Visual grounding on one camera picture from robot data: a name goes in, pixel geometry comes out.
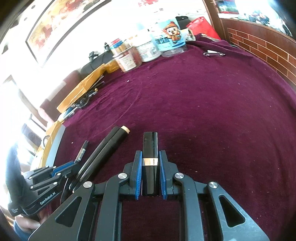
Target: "hand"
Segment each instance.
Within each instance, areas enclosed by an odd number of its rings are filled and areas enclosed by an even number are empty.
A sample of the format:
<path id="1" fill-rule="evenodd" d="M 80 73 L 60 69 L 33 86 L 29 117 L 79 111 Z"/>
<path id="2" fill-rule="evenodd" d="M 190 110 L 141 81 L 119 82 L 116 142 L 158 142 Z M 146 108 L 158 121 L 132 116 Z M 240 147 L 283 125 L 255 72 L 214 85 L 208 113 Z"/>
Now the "hand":
<path id="1" fill-rule="evenodd" d="M 45 222 L 45 220 L 48 219 L 48 215 L 46 213 L 46 209 L 41 210 L 38 213 L 38 217 L 40 219 L 39 222 L 32 220 L 30 218 L 23 217 L 22 215 L 18 215 L 15 217 L 15 222 L 20 227 L 21 230 L 23 230 L 25 233 L 32 233 L 35 229 L 40 227 L 41 224 Z"/>

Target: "maroon tablecloth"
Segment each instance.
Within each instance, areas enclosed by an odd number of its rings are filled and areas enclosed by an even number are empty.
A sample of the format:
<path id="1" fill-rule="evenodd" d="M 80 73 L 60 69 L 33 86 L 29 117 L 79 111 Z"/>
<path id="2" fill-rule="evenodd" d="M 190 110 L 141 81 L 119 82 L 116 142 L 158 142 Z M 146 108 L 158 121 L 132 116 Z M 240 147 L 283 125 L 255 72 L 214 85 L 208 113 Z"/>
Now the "maroon tablecloth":
<path id="1" fill-rule="evenodd" d="M 217 181 L 275 240 L 296 210 L 296 105 L 291 87 L 256 57 L 204 37 L 188 51 L 160 57 L 110 83 L 67 126 L 55 165 L 85 161 L 113 126 L 131 132 L 94 179 L 108 180 L 132 162 L 145 131 L 195 181 Z M 205 50 L 226 54 L 203 56 Z M 58 207 L 51 206 L 51 211 Z M 178 204 L 161 197 L 126 202 L 122 240 L 178 240 Z"/>

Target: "red bag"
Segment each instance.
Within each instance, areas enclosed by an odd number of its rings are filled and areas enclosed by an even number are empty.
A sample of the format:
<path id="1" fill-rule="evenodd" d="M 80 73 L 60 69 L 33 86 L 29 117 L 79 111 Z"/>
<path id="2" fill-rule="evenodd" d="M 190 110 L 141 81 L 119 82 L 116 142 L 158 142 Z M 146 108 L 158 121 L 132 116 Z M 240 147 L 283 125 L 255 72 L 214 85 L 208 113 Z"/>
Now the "red bag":
<path id="1" fill-rule="evenodd" d="M 208 35 L 209 37 L 221 40 L 215 29 L 204 17 L 194 19 L 192 22 L 188 23 L 186 27 L 192 30 L 194 35 L 202 33 Z"/>

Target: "small white object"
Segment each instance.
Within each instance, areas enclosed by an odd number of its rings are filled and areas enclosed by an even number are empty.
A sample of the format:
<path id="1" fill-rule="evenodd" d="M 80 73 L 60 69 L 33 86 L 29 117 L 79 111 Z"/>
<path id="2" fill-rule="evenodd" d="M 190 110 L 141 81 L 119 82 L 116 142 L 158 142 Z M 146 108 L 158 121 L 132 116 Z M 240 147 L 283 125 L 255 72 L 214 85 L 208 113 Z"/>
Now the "small white object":
<path id="1" fill-rule="evenodd" d="M 219 52 L 216 52 L 216 51 L 213 51 L 213 50 L 208 50 L 207 52 L 208 53 L 219 53 Z"/>
<path id="2" fill-rule="evenodd" d="M 120 173 L 120 174 L 118 174 L 118 178 L 119 179 L 125 179 L 125 178 L 127 178 L 127 174 L 126 173 Z"/>
<path id="3" fill-rule="evenodd" d="M 90 188 L 91 186 L 92 186 L 92 182 L 90 182 L 90 181 L 87 181 L 83 184 L 84 188 Z"/>
<path id="4" fill-rule="evenodd" d="M 177 173 L 175 174 L 175 177 L 176 177 L 177 179 L 182 179 L 182 178 L 184 177 L 184 174 L 181 173 L 181 172 L 177 172 Z"/>
<path id="5" fill-rule="evenodd" d="M 210 183 L 209 183 L 209 186 L 210 186 L 211 188 L 217 188 L 217 187 L 218 187 L 218 184 L 217 184 L 216 182 L 210 182 Z"/>

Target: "brick wall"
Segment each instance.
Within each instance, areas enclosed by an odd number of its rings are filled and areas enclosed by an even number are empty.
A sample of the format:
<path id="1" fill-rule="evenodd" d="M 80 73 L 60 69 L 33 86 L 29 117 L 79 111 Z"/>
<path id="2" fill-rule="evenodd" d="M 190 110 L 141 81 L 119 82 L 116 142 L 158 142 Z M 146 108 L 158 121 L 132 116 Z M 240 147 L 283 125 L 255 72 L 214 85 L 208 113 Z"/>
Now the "brick wall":
<path id="1" fill-rule="evenodd" d="M 296 41 L 273 28 L 248 21 L 221 19 L 228 42 L 257 56 L 296 91 Z"/>
<path id="2" fill-rule="evenodd" d="M 284 80 L 290 80 L 296 87 L 296 58 L 263 39 L 235 29 L 227 30 L 231 43 L 256 55 L 277 71 Z"/>

